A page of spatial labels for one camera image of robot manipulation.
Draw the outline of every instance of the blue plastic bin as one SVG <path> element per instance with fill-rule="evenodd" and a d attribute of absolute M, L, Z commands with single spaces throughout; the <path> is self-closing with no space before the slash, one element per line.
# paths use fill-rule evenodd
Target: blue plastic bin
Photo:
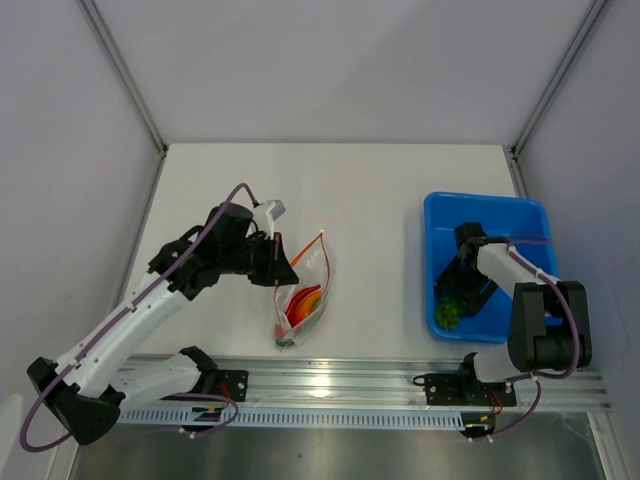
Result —
<path fill-rule="evenodd" d="M 432 193 L 424 200 L 426 319 L 431 332 L 446 340 L 505 343 L 511 319 L 511 299 L 498 289 L 475 316 L 464 318 L 453 331 L 436 325 L 437 308 L 433 284 L 456 255 L 453 230 L 464 222 L 481 222 L 489 236 L 535 233 L 551 239 L 544 207 L 522 198 L 491 197 L 461 193 Z M 551 244 L 518 245 L 518 251 L 545 272 L 558 275 Z"/>

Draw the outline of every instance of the white robotic arm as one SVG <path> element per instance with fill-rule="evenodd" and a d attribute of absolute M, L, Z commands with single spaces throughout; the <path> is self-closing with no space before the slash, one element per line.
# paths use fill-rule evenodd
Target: white robotic arm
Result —
<path fill-rule="evenodd" d="M 457 227 L 455 240 L 458 253 L 434 285 L 436 298 L 449 297 L 462 309 L 463 318 L 474 317 L 500 288 L 512 299 L 511 321 L 505 345 L 465 358 L 460 372 L 454 374 L 456 382 L 460 380 L 456 387 L 459 395 L 447 394 L 443 401 L 440 395 L 427 394 L 430 404 L 447 404 L 451 397 L 459 405 L 483 405 L 489 402 L 488 393 L 504 392 L 510 379 L 526 378 L 527 374 L 565 378 L 576 368 L 589 365 L 589 317 L 586 292 L 580 283 L 545 273 L 520 255 L 509 239 L 487 236 L 479 223 Z M 438 374 L 428 377 L 432 381 L 445 378 Z"/>
<path fill-rule="evenodd" d="M 178 393 L 212 393 L 218 368 L 197 347 L 163 362 L 119 370 L 156 328 L 220 275 L 247 275 L 261 286 L 298 283 L 275 231 L 282 213 L 280 201 L 254 202 L 251 212 L 228 199 L 212 210 L 204 227 L 164 245 L 140 284 L 85 339 L 55 361 L 41 357 L 29 366 L 39 401 L 78 443 L 100 438 L 127 410 Z M 249 234 L 252 224 L 256 228 Z M 31 419 L 28 415 L 27 428 Z"/>

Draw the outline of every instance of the red item in bag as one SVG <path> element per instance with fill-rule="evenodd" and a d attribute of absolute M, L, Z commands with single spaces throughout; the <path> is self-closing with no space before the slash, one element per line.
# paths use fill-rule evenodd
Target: red item in bag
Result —
<path fill-rule="evenodd" d="M 320 231 L 291 262 L 300 283 L 274 291 L 274 333 L 279 347 L 300 345 L 327 306 L 332 261 L 324 236 L 324 230 Z"/>

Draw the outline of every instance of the purple cable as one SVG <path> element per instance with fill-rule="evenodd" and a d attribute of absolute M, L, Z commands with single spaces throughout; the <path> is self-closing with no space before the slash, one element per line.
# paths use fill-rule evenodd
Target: purple cable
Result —
<path fill-rule="evenodd" d="M 208 393 L 179 393 L 176 395 L 171 395 L 171 397 L 173 398 L 184 398 L 184 399 L 193 399 L 193 398 L 199 398 L 202 400 L 212 400 L 212 401 L 216 401 L 216 402 L 224 402 L 227 403 L 229 405 L 231 405 L 233 407 L 233 415 L 231 416 L 231 418 L 229 418 L 228 420 L 225 420 L 224 422 L 215 425 L 211 428 L 208 428 L 207 430 L 204 430 L 202 432 L 193 432 L 193 436 L 195 437 L 204 437 L 206 435 L 211 435 L 212 433 L 216 433 L 220 430 L 222 430 L 223 428 L 227 427 L 230 423 L 234 422 L 236 420 L 236 418 L 238 418 L 238 415 L 240 414 L 240 407 L 238 406 L 238 404 L 235 402 L 235 400 L 233 400 L 232 398 L 229 397 L 222 397 L 220 395 L 213 395 L 213 394 L 208 394 Z M 120 445 L 126 445 L 128 443 L 131 443 L 135 440 L 138 440 L 140 438 L 144 438 L 148 435 L 155 435 L 157 433 L 163 433 L 163 432 L 173 432 L 173 433 L 189 433 L 191 434 L 192 432 L 189 432 L 188 430 L 182 430 L 182 427 L 180 430 L 176 429 L 175 427 L 162 427 L 162 428 L 154 428 L 152 430 L 148 430 L 146 432 L 142 432 L 138 435 L 131 435 L 128 436 L 127 438 L 123 438 L 119 441 L 110 443 L 109 445 L 105 446 L 105 447 L 93 447 L 93 446 L 87 446 L 87 448 L 89 449 L 93 449 L 95 448 L 96 450 L 102 450 L 103 448 L 112 448 L 112 447 L 119 447 Z"/>
<path fill-rule="evenodd" d="M 486 441 L 486 440 L 488 440 L 487 437 L 491 437 L 491 438 L 499 437 L 500 435 L 503 435 L 503 434 L 505 434 L 507 432 L 510 432 L 511 430 L 514 430 L 514 429 L 518 428 L 531 415 L 533 415 L 533 411 L 538 407 L 538 404 L 540 403 L 540 399 L 542 398 L 542 385 L 540 385 L 540 382 L 537 379 L 535 380 L 535 382 L 536 382 L 536 387 L 537 387 L 536 398 L 533 400 L 533 403 L 529 407 L 529 410 L 527 410 L 527 412 L 522 417 L 520 417 L 518 419 L 518 421 L 512 423 L 508 427 L 505 427 L 502 430 L 494 432 L 494 433 L 492 433 L 490 435 L 487 435 L 487 436 L 484 436 L 484 437 L 480 437 L 478 440 Z"/>
<path fill-rule="evenodd" d="M 185 398 L 185 399 L 202 398 L 203 400 L 216 400 L 218 402 L 228 403 L 235 410 L 233 412 L 233 415 L 231 415 L 231 418 L 225 420 L 224 422 L 214 427 L 208 428 L 203 432 L 194 432 L 195 437 L 204 437 L 205 435 L 211 435 L 212 433 L 215 433 L 218 430 L 223 429 L 224 427 L 229 425 L 231 422 L 233 422 L 236 418 L 238 418 L 238 415 L 240 414 L 240 407 L 235 402 L 235 400 L 227 397 L 222 397 L 220 395 L 209 395 L 207 393 L 179 393 L 178 395 L 172 395 L 172 397 Z"/>
<path fill-rule="evenodd" d="M 213 216 L 211 221 L 205 225 L 205 227 L 202 229 L 200 234 L 195 238 L 195 240 L 189 246 L 189 248 L 187 248 L 185 252 L 182 255 L 180 255 L 180 257 L 173 263 L 173 265 L 171 265 L 162 275 L 160 275 L 156 280 L 154 280 L 146 289 L 144 289 L 131 302 L 134 308 L 137 305 L 139 305 L 140 302 L 142 302 L 142 300 L 144 300 L 147 297 L 147 295 L 149 295 L 149 293 L 151 293 L 158 285 L 160 285 L 164 280 L 166 280 L 173 272 L 176 271 L 176 269 L 178 269 L 191 256 L 191 254 L 196 249 L 196 247 L 200 244 L 202 239 L 211 231 L 211 229 L 218 222 L 220 217 L 222 217 L 222 214 L 229 207 L 229 204 L 231 203 L 231 200 L 233 200 L 233 197 L 235 197 L 236 194 L 243 188 L 247 191 L 247 194 L 251 199 L 251 203 L 253 203 L 254 206 L 258 204 L 256 197 L 253 195 L 253 192 L 249 188 L 249 185 L 247 185 L 246 183 L 240 183 L 236 185 L 236 187 L 233 190 L 231 190 L 231 193 L 227 196 L 226 200 L 222 202 L 222 204 L 220 205 L 220 208 L 218 208 L 218 211 Z M 84 358 L 87 355 L 87 353 L 114 327 L 114 325 L 116 325 L 120 320 L 122 320 L 129 312 L 130 310 L 127 307 L 123 308 L 120 312 L 118 312 L 118 314 L 115 315 L 104 327 L 102 327 L 100 331 L 91 340 L 89 340 L 89 342 L 87 342 L 84 348 L 80 350 L 80 352 L 78 352 L 78 355 L 76 356 L 76 360 Z M 51 391 L 62 381 L 62 379 L 65 376 L 69 374 L 69 372 L 72 369 L 73 369 L 72 365 L 67 365 L 51 381 L 51 383 L 49 383 L 49 385 L 46 386 L 46 388 L 38 396 L 36 401 L 33 403 L 31 408 L 27 412 L 24 422 L 22 423 L 22 428 L 20 429 L 20 446 L 27 452 L 31 452 L 31 453 L 44 452 L 51 448 L 57 447 L 62 442 L 64 442 L 65 440 L 71 437 L 71 434 L 67 433 L 66 435 L 62 436 L 58 440 L 55 440 L 49 444 L 41 445 L 41 446 L 30 445 L 29 441 L 27 440 L 27 433 L 29 431 L 29 427 L 31 426 L 31 422 L 33 421 L 33 418 L 36 415 L 36 412 L 38 411 L 40 406 L 44 403 L 45 399 L 49 396 Z"/>

